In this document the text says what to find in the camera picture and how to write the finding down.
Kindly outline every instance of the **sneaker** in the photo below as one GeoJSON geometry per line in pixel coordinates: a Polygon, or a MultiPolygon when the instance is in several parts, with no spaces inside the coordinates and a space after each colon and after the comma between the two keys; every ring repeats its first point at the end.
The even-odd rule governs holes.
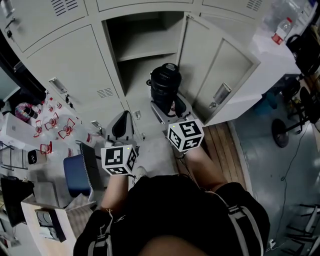
{"type": "Polygon", "coordinates": [[[136,184],[141,177],[148,176],[148,173],[143,166],[139,166],[132,174],[135,176],[133,184],[136,184]]]}

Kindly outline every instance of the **locker vent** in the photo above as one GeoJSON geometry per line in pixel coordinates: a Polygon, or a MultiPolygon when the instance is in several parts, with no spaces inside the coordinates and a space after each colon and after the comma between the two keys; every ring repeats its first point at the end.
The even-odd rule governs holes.
{"type": "Polygon", "coordinates": [[[106,98],[106,97],[111,97],[114,95],[114,93],[112,92],[111,88],[107,88],[107,89],[103,89],[103,90],[97,90],[96,91],[99,95],[99,97],[102,98],[106,98]]]}
{"type": "Polygon", "coordinates": [[[78,0],[51,0],[51,4],[56,16],[66,13],[78,7],[78,0]]]}
{"type": "Polygon", "coordinates": [[[246,7],[257,12],[259,11],[262,1],[263,0],[249,0],[246,7]]]}

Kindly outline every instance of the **wire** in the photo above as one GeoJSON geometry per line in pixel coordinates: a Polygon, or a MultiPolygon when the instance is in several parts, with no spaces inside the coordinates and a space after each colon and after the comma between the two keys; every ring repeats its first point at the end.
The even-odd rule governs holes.
{"type": "Polygon", "coordinates": [[[129,177],[131,177],[131,178],[132,178],[132,185],[136,185],[136,179],[137,179],[137,176],[132,175],[132,174],[127,174],[127,176],[129,176],[129,177]]]}
{"type": "Polygon", "coordinates": [[[280,248],[281,246],[283,246],[286,242],[287,242],[287,241],[283,242],[282,244],[280,244],[280,245],[277,246],[276,248],[270,247],[270,248],[266,249],[265,252],[267,253],[267,252],[269,252],[269,251],[274,251],[274,250],[280,248]]]}
{"type": "Polygon", "coordinates": [[[277,231],[276,231],[276,235],[275,235],[275,241],[277,241],[277,238],[278,238],[278,233],[279,233],[279,230],[280,230],[280,226],[281,226],[281,221],[282,221],[282,218],[284,216],[284,211],[285,211],[285,205],[286,205],[286,200],[287,200],[287,187],[288,187],[288,184],[287,184],[287,175],[290,171],[290,168],[291,168],[291,165],[293,163],[293,161],[295,160],[297,154],[298,154],[298,151],[299,151],[299,147],[300,147],[300,144],[301,144],[301,140],[302,138],[305,136],[307,130],[308,130],[308,126],[310,125],[310,122],[308,123],[308,125],[306,126],[305,128],[305,131],[303,133],[303,135],[300,137],[299,139],[299,143],[298,143],[298,147],[296,148],[296,151],[295,151],[295,154],[293,156],[293,158],[291,159],[291,162],[289,164],[289,167],[288,169],[286,170],[285,172],[285,175],[281,178],[281,181],[285,183],[285,186],[284,186],[284,199],[283,199],[283,205],[282,205],[282,213],[281,213],[281,217],[280,217],[280,220],[279,220],[279,224],[278,224],[278,228],[277,228],[277,231]]]}

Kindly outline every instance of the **white box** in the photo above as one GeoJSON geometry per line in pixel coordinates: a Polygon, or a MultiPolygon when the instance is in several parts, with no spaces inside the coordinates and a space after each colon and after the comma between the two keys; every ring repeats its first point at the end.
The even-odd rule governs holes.
{"type": "Polygon", "coordinates": [[[131,174],[137,159],[132,145],[101,148],[101,163],[110,175],[131,174]]]}
{"type": "Polygon", "coordinates": [[[168,127],[167,137],[180,152],[199,147],[204,136],[199,119],[172,123],[168,127]]]}

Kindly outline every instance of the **wooden floor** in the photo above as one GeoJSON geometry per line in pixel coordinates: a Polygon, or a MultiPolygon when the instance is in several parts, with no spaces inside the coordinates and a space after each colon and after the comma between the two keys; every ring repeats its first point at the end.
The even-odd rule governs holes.
{"type": "Polygon", "coordinates": [[[202,147],[228,182],[238,182],[246,190],[243,170],[226,122],[203,128],[202,147]]]}

